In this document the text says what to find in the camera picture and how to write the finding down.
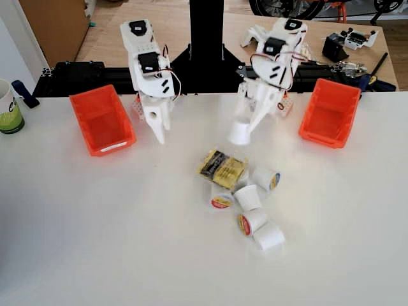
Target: white mug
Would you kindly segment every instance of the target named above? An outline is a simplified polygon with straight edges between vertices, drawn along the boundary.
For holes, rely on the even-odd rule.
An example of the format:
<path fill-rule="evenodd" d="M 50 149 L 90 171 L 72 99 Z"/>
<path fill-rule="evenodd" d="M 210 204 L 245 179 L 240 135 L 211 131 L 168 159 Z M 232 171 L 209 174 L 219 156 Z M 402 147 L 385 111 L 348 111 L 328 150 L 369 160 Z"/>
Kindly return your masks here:
<path fill-rule="evenodd" d="M 11 84 L 0 79 L 0 132 L 13 134 L 24 127 L 24 119 L 13 95 Z"/>

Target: orange plastic bin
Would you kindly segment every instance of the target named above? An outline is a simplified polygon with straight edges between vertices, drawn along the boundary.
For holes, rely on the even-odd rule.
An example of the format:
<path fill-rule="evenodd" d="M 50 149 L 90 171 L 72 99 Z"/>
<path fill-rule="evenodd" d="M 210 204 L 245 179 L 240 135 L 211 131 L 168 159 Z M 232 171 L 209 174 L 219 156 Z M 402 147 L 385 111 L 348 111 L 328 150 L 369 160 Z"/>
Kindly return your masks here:
<path fill-rule="evenodd" d="M 69 98 L 91 156 L 103 156 L 136 142 L 131 121 L 112 85 Z"/>
<path fill-rule="evenodd" d="M 359 99 L 359 88 L 320 78 L 303 116 L 300 136 L 332 148 L 344 147 Z"/>

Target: wooden table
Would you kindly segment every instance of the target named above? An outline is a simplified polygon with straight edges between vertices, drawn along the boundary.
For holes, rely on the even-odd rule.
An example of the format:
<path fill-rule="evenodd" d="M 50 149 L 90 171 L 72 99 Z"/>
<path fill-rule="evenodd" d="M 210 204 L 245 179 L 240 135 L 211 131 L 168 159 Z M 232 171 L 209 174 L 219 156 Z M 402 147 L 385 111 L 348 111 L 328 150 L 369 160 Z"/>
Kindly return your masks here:
<path fill-rule="evenodd" d="M 176 56 L 187 48 L 190 42 L 189 10 L 171 6 L 124 3 L 117 10 L 106 30 L 100 35 L 83 60 L 103 61 L 108 67 L 127 66 L 128 54 L 123 46 L 119 26 L 125 21 L 143 18 L 149 19 L 152 23 L 159 45 L 161 47 L 164 44 L 168 45 L 171 60 L 175 59 Z M 255 52 L 256 44 L 253 43 L 246 48 L 240 46 L 240 40 L 245 34 L 246 29 L 256 24 L 265 27 L 265 29 L 271 29 L 276 20 L 273 17 L 225 13 L 223 37 L 227 49 L 241 61 L 248 64 L 249 56 Z M 348 61 L 362 62 L 368 68 L 368 72 L 371 72 L 383 54 L 389 52 L 381 27 L 345 25 L 333 22 L 305 22 L 309 27 L 306 42 L 309 44 L 313 56 L 317 60 L 330 62 L 330 60 L 321 54 L 326 37 L 331 33 L 340 33 L 342 30 L 347 30 L 348 27 L 363 33 L 369 33 L 372 30 L 380 32 L 372 48 L 363 47 L 356 51 L 345 48 L 346 53 L 350 55 L 347 59 Z M 385 60 L 377 76 L 380 80 L 398 86 L 390 57 Z"/>

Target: wooden floor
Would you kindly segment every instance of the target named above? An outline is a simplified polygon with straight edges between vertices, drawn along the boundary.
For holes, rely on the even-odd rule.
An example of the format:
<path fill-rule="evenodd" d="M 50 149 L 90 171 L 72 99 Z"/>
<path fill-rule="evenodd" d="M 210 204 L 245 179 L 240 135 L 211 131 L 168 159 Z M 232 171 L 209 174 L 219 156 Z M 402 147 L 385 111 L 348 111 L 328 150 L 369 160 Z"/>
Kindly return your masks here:
<path fill-rule="evenodd" d="M 188 8 L 188 0 L 127 1 Z M 107 0 L 98 0 L 92 18 L 92 21 L 96 23 L 96 27 L 89 29 L 78 54 L 78 61 L 81 61 L 86 56 L 99 36 L 103 35 L 106 25 L 115 15 L 120 5 L 121 2 L 110 3 Z M 225 0 L 224 10 L 230 13 L 252 14 L 248 0 Z M 369 25 L 369 21 L 352 21 L 352 23 Z M 379 20 L 377 24 L 384 29 L 399 88 L 401 91 L 408 91 L 408 20 Z"/>

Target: table surface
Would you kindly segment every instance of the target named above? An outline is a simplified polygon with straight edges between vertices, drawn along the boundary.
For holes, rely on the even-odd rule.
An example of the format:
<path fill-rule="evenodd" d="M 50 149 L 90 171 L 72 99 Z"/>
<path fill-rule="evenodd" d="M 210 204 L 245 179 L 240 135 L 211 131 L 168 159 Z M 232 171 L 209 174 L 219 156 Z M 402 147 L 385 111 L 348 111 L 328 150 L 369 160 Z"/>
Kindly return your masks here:
<path fill-rule="evenodd" d="M 119 26 L 125 21 L 144 18 L 149 19 L 153 25 L 159 45 L 162 47 L 164 44 L 168 45 L 171 60 L 187 48 L 191 40 L 189 10 L 171 6 L 124 3 L 117 10 L 103 34 L 100 34 L 94 46 L 85 55 L 84 60 L 103 61 L 106 66 L 127 67 L 128 54 L 123 46 Z M 240 40 L 245 35 L 245 31 L 256 24 L 265 29 L 271 29 L 276 20 L 273 17 L 225 13 L 223 40 L 227 49 L 238 59 L 249 64 L 249 56 L 255 53 L 256 44 L 253 43 L 246 48 L 240 47 Z M 331 33 L 347 30 L 349 27 L 363 33 L 369 33 L 372 30 L 378 30 L 380 33 L 372 48 L 363 47 L 356 51 L 345 48 L 346 53 L 350 55 L 348 61 L 362 62 L 368 68 L 368 72 L 371 72 L 383 54 L 389 52 L 381 27 L 334 22 L 305 22 L 309 27 L 306 42 L 310 45 L 317 60 L 330 62 L 321 54 L 326 37 Z M 398 86 L 390 56 L 381 66 L 377 76 L 380 80 Z"/>
<path fill-rule="evenodd" d="M 309 94 L 225 141 L 236 97 L 184 96 L 166 144 L 88 155 L 67 98 L 0 135 L 0 305 L 407 305 L 408 92 L 366 93 L 343 149 L 302 140 Z M 257 250 L 195 171 L 214 147 L 281 172 L 263 206 L 287 243 Z"/>

